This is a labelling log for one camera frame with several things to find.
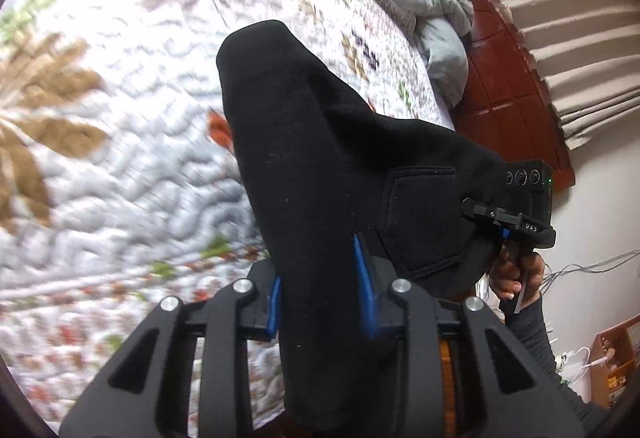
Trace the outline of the person's right hand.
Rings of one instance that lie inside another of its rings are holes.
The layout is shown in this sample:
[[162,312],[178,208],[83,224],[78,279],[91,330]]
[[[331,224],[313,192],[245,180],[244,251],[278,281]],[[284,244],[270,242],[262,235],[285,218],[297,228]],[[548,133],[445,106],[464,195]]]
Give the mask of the person's right hand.
[[503,245],[489,271],[491,291],[504,302],[522,294],[521,308],[525,309],[540,297],[545,268],[539,254],[531,252],[515,258],[510,248]]

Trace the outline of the right forearm grey sleeve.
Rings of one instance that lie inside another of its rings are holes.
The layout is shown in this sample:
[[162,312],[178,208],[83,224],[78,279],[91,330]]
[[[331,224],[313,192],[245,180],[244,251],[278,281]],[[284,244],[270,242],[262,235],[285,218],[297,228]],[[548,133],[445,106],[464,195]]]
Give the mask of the right forearm grey sleeve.
[[590,437],[598,426],[608,417],[608,410],[593,402],[585,402],[573,389],[564,384],[556,372],[555,358],[548,340],[542,297],[523,308],[518,314],[506,317],[506,326],[521,342],[535,362],[551,380],[555,390],[572,409],[576,418],[582,422],[585,436]]

